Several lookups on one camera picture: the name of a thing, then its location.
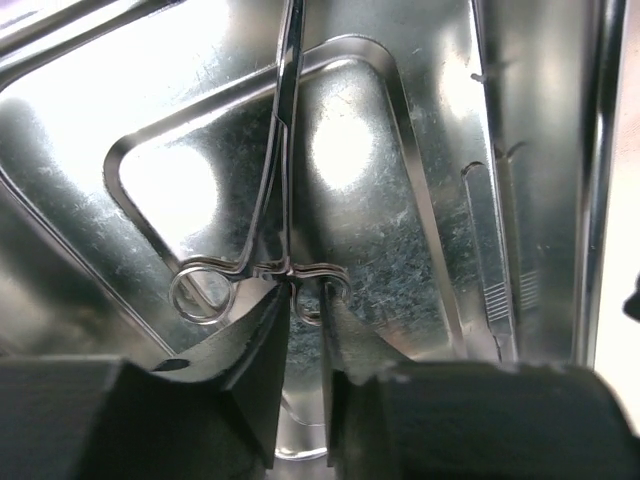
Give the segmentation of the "steel instrument tray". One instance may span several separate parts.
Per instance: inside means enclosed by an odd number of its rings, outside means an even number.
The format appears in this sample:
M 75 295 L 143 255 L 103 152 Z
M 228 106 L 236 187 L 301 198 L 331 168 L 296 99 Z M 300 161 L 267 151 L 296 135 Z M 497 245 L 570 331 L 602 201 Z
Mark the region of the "steel instrument tray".
M 237 262 L 269 137 L 287 1 L 42 1 L 1 16 L 1 362 L 190 352 L 284 282 L 250 278 L 218 322 L 174 309 L 194 257 Z M 622 1 L 304 1 L 292 259 L 345 268 L 345 303 L 417 362 L 502 362 L 461 173 L 491 172 L 517 359 L 584 369 Z M 277 175 L 257 260 L 281 249 Z M 322 287 L 291 307 L 268 472 L 328 462 Z M 224 280 L 179 285 L 211 313 Z

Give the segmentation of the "steel scalpel handle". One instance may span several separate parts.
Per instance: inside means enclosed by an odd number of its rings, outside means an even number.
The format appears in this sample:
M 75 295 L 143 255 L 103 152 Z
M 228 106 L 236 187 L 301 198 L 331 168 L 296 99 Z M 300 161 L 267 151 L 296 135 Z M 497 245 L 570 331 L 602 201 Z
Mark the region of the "steel scalpel handle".
M 479 162 L 469 164 L 461 177 L 487 324 L 496 343 L 498 359 L 513 362 L 517 359 L 513 332 L 514 307 L 493 177 L 490 169 Z

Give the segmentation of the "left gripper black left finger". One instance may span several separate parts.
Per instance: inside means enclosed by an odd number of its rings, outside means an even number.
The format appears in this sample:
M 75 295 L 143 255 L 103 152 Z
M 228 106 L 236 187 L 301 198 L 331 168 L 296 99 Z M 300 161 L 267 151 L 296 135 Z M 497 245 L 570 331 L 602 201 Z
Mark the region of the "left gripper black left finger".
M 154 370 L 114 357 L 1 362 L 5 479 L 261 479 L 272 468 L 290 290 Z

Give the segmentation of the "steel surgical scissors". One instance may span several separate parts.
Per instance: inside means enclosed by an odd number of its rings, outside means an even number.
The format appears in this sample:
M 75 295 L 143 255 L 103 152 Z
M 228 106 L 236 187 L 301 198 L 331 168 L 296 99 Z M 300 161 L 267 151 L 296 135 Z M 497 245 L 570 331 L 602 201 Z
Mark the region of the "steel surgical scissors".
M 261 182 L 247 232 L 237 262 L 219 257 L 194 257 L 185 261 L 171 281 L 169 297 L 179 315 L 194 324 L 218 322 L 235 302 L 234 285 L 250 278 L 284 282 L 291 286 L 291 307 L 309 325 L 319 325 L 320 314 L 298 303 L 299 291 L 307 280 L 332 282 L 339 286 L 342 300 L 349 303 L 352 287 L 345 268 L 332 263 L 296 264 L 292 259 L 293 156 L 299 84 L 303 66 L 302 42 L 306 20 L 304 1 L 287 1 L 278 39 L 276 85 L 270 117 L 269 137 Z M 267 218 L 267 208 L 277 175 L 281 176 L 282 255 L 277 260 L 257 260 L 257 244 Z M 187 311 L 178 299 L 179 285 L 198 272 L 213 272 L 224 280 L 228 294 L 223 305 L 211 313 Z

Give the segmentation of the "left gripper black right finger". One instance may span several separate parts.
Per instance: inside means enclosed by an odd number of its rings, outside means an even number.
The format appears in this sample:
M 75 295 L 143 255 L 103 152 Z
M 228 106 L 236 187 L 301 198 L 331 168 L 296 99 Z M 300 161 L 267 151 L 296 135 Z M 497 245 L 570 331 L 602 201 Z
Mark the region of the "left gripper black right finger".
M 639 440 L 589 369 L 413 361 L 320 294 L 328 462 L 340 479 L 635 479 Z

